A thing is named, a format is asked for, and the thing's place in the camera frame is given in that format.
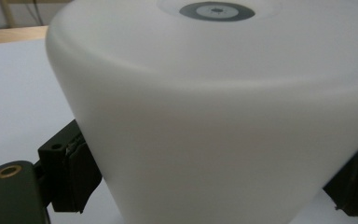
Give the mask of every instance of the wooden surface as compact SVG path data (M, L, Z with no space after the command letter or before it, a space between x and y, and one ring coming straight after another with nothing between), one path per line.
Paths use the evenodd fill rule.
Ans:
M0 30L0 43L45 38L47 26Z

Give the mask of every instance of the white cylindrical object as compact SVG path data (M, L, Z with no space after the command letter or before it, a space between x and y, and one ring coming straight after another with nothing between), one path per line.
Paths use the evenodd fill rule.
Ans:
M51 65L128 224L286 224L358 149L358 1L194 3L75 1Z

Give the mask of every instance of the white surface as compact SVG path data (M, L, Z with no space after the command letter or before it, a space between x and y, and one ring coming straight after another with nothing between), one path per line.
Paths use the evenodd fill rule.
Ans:
M0 165L38 160L36 150L72 120L48 65L44 41L0 44ZM56 214L52 224L123 224L103 182L79 214ZM321 192L291 224L358 224L358 218L335 211Z
M285 224L358 149L358 1L75 1L53 69L129 224Z

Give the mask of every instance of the white table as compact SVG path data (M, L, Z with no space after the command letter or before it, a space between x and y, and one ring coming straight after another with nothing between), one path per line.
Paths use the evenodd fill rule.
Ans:
M44 40L0 44L0 165L38 161L37 149L73 118L49 67ZM334 207L321 191L290 224L358 224L358 217ZM53 224L124 223L104 182L82 215L48 210Z

